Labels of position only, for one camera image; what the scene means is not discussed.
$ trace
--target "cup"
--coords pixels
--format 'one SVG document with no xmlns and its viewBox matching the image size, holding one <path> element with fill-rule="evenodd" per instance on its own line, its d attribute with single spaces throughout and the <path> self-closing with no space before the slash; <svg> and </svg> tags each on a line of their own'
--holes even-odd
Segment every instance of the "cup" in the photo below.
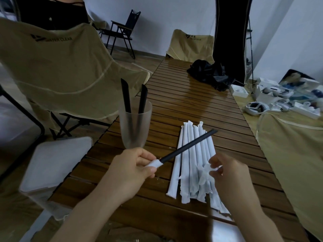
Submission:
<svg viewBox="0 0 323 242">
<path fill-rule="evenodd" d="M 140 97 L 130 99 L 131 113 L 126 112 L 123 100 L 119 104 L 119 119 L 123 145 L 126 149 L 143 147 L 148 137 L 152 104 L 146 100 L 143 114 L 138 114 Z"/>
</svg>

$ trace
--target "unwrapped black straw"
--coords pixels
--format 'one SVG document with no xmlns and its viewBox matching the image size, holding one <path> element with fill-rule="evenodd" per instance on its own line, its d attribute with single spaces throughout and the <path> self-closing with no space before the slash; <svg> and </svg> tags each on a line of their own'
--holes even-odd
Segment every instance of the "unwrapped black straw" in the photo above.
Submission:
<svg viewBox="0 0 323 242">
<path fill-rule="evenodd" d="M 147 95 L 148 95 L 148 89 L 145 85 L 142 84 L 138 114 L 143 114 L 145 111 Z"/>
<path fill-rule="evenodd" d="M 128 83 L 122 78 L 121 78 L 121 87 L 122 87 L 124 108 L 127 113 L 131 113 L 129 86 L 128 86 Z"/>
<path fill-rule="evenodd" d="M 215 130 L 215 129 L 208 131 L 207 133 L 203 134 L 202 136 L 199 136 L 198 138 L 194 139 L 193 141 L 189 142 L 188 144 L 185 144 L 184 146 L 180 147 L 179 149 L 175 150 L 174 152 L 171 152 L 170 154 L 160 158 L 159 161 L 161 163 L 165 163 L 165 162 L 171 160 L 175 156 L 183 153 L 185 150 L 188 150 L 192 146 L 198 144 L 199 142 L 203 141 L 204 139 L 208 138 L 209 136 L 213 135 L 216 132 L 217 132 L 217 130 Z"/>
</svg>

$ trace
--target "wooden slat table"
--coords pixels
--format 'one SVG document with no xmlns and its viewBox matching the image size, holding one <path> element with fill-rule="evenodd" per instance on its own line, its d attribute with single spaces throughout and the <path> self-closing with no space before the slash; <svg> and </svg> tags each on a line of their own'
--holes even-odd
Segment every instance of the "wooden slat table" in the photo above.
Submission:
<svg viewBox="0 0 323 242">
<path fill-rule="evenodd" d="M 264 212 L 276 223 L 281 235 L 292 241 L 308 241 L 293 207 L 258 146 L 233 96 L 218 92 L 190 77 L 191 63 L 165 58 L 146 86 L 153 104 L 145 149 L 162 157 L 175 150 L 183 122 L 204 122 L 216 128 L 212 136 L 216 151 L 249 166 Z M 109 168 L 113 157 L 124 149 L 117 119 L 88 154 L 56 189 L 50 200 L 74 207 L 84 199 Z M 173 160 L 161 166 L 156 177 L 147 179 L 138 194 L 124 203 L 111 220 L 178 241 L 238 241 L 240 232 L 229 217 L 192 199 L 188 204 L 166 195 Z"/>
</svg>

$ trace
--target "beige canvas chair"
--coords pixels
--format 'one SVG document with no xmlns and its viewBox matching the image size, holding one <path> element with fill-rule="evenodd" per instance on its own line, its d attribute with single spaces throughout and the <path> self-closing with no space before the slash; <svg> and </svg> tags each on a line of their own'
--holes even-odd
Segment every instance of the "beige canvas chair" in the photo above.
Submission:
<svg viewBox="0 0 323 242">
<path fill-rule="evenodd" d="M 183 61 L 201 59 L 213 64 L 213 45 L 214 37 L 211 35 L 188 35 L 181 30 L 174 30 L 166 54 Z"/>
<path fill-rule="evenodd" d="M 47 31 L 0 19 L 0 29 L 5 31 L 0 36 L 1 62 L 38 119 L 59 134 L 70 135 L 67 122 L 60 123 L 54 113 L 78 118 L 79 125 L 97 120 L 111 123 L 122 100 L 120 79 L 128 82 L 131 97 L 149 79 L 147 71 L 116 63 L 89 24 Z"/>
</svg>

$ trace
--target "black bag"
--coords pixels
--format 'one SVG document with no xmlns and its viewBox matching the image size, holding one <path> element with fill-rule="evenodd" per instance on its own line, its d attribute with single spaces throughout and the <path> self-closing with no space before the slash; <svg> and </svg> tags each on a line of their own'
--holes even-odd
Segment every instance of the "black bag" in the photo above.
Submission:
<svg viewBox="0 0 323 242">
<path fill-rule="evenodd" d="M 225 91 L 235 81 L 234 78 L 225 75 L 224 66 L 210 64 L 206 60 L 196 60 L 187 72 L 200 82 L 207 83 L 218 91 Z"/>
</svg>

